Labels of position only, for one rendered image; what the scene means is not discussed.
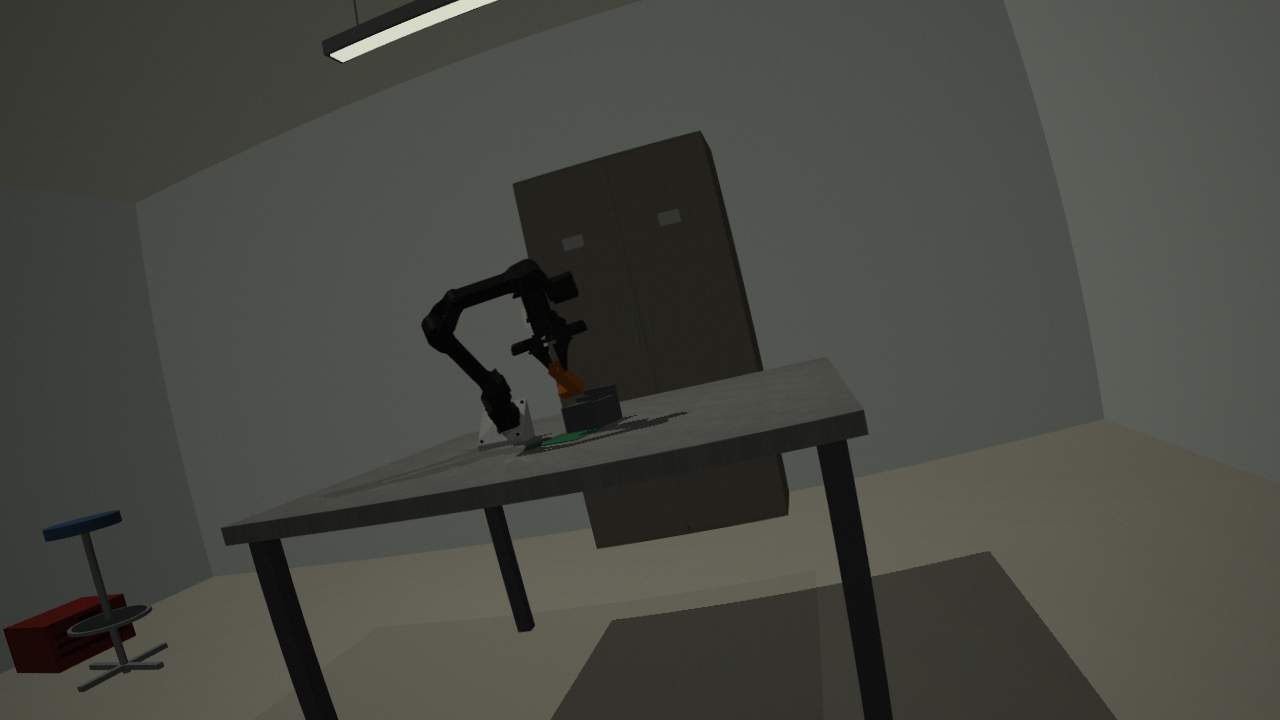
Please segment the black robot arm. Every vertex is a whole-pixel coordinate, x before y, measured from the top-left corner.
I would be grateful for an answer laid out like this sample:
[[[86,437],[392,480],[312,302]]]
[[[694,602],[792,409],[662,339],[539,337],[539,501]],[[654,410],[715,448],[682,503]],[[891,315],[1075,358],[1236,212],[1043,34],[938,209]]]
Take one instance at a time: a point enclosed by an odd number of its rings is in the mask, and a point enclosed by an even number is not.
[[[520,413],[515,402],[511,401],[509,386],[504,375],[497,372],[497,368],[493,372],[486,372],[486,368],[454,338],[453,333],[465,307],[483,304],[506,293],[515,293],[512,299],[521,297],[525,311],[529,314],[550,306],[547,297],[554,304],[561,304],[564,300],[577,297],[579,290],[571,272],[548,278],[532,259],[526,259],[509,266],[500,275],[479,281],[460,290],[448,290],[444,299],[433,306],[433,311],[421,323],[428,345],[442,354],[448,354],[483,389],[481,400],[488,416],[495,423],[497,433],[520,427]]]

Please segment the green flat mat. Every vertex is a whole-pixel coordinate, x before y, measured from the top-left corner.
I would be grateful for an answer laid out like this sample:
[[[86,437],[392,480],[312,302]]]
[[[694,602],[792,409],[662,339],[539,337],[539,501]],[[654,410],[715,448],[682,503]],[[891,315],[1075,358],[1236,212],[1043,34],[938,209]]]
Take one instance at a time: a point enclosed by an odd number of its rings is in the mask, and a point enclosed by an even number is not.
[[[614,384],[584,389],[582,395],[576,398],[577,404],[561,409],[567,433],[531,448],[579,439],[623,418]]]

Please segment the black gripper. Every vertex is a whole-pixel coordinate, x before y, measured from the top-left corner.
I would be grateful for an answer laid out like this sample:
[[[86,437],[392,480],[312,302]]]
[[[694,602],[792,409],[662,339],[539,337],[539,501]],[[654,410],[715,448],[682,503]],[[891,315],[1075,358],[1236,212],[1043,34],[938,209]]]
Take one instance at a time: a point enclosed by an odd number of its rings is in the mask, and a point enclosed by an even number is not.
[[[582,331],[588,331],[588,327],[586,327],[586,324],[582,320],[579,320],[579,322],[570,323],[567,325],[562,325],[561,329],[559,329],[559,325],[556,327],[556,319],[554,319],[553,314],[556,314],[556,311],[550,310],[550,306],[541,307],[541,309],[539,309],[536,311],[529,313],[527,314],[529,318],[526,319],[526,322],[527,323],[530,322],[530,324],[532,327],[532,332],[534,332],[532,338],[524,340],[524,341],[520,341],[520,342],[517,342],[515,345],[511,345],[511,354],[512,354],[512,356],[515,356],[515,355],[524,354],[524,352],[529,351],[529,355],[532,354],[532,356],[538,357],[538,360],[544,366],[547,366],[547,369],[549,370],[549,366],[550,366],[550,363],[552,363],[550,361],[550,354],[549,354],[549,346],[545,347],[544,343],[550,342],[552,340],[556,340],[556,343],[553,345],[553,348],[556,350],[556,355],[557,355],[557,357],[558,357],[558,360],[561,363],[561,366],[566,372],[567,370],[567,350],[568,350],[570,340],[573,340],[573,337],[571,337],[571,336],[572,334],[579,334]],[[550,336],[550,334],[553,334],[553,336]],[[547,338],[543,341],[541,338],[544,336]]]

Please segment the orange l-shaped part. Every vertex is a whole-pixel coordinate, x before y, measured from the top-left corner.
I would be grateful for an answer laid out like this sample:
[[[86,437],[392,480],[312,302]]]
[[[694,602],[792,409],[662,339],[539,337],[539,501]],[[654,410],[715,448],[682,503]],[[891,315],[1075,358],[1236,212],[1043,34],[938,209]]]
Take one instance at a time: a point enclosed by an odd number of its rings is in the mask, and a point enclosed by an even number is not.
[[[584,393],[582,380],[580,380],[579,377],[570,370],[570,368],[567,368],[567,370],[564,372],[563,368],[561,366],[559,360],[556,363],[550,363],[549,374],[554,380],[559,383],[558,396],[561,398],[570,398],[576,395]]]

